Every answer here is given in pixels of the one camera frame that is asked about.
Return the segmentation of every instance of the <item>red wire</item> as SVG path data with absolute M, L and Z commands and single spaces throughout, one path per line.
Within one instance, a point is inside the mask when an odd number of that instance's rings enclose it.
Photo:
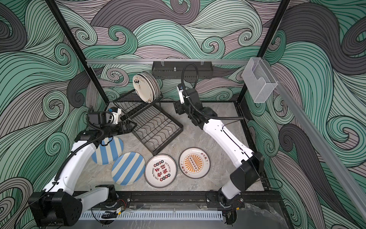
M 127 206 L 126 206 L 126 202 L 124 201 L 124 200 L 122 200 L 123 201 L 123 203 L 124 203 L 124 208 L 126 208 Z

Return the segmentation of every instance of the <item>plate with chinese text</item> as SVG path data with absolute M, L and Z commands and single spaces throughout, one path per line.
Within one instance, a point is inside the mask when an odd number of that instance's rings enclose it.
M 183 151 L 179 157 L 179 167 L 183 174 L 198 179 L 204 177 L 210 170 L 210 158 L 201 149 L 192 147 Z
M 177 175 L 177 165 L 173 158 L 160 154 L 152 157 L 146 164 L 146 181 L 155 188 L 169 185 Z

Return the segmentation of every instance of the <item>gray marble surface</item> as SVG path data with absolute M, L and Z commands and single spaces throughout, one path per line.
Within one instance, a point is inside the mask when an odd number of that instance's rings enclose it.
M 203 103 L 204 106 L 211 107 L 218 116 L 237 116 L 233 103 Z M 204 150 L 210 157 L 211 168 L 208 174 L 200 179 L 191 179 L 178 169 L 174 181 L 164 188 L 154 188 L 150 186 L 142 176 L 135 183 L 128 186 L 121 186 L 114 183 L 111 170 L 113 163 L 108 165 L 97 165 L 90 158 L 83 169 L 75 187 L 75 191 L 87 191 L 100 184 L 114 184 L 117 191 L 217 191 L 230 178 L 230 174 L 235 170 L 235 166 L 224 152 L 224 150 L 199 127 L 194 126 L 187 118 L 186 114 L 178 115 L 174 111 L 173 103 L 162 103 L 161 107 L 180 123 L 183 124 L 183 132 L 177 136 L 160 154 L 171 156 L 178 162 L 180 154 L 187 148 L 198 147 Z M 248 145 L 240 122 L 235 122 L 226 126 L 244 145 Z M 152 154 L 150 151 L 132 134 L 117 136 L 124 143 L 123 153 L 138 152 L 147 163 Z M 248 191 L 263 191 L 260 181 L 254 183 Z

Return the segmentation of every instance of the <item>stacked plates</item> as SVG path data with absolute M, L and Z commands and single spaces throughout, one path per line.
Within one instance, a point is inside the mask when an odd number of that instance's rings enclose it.
M 146 102 L 151 103 L 160 96 L 160 88 L 158 82 L 152 74 L 142 72 L 132 78 L 134 88 L 140 98 Z

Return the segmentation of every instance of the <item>black metal shelf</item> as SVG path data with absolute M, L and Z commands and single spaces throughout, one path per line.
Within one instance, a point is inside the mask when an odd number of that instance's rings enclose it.
M 155 156 L 183 131 L 183 125 L 156 104 L 162 95 L 145 103 L 134 91 L 124 93 L 113 103 L 122 110 L 122 120 L 135 123 L 132 133 Z

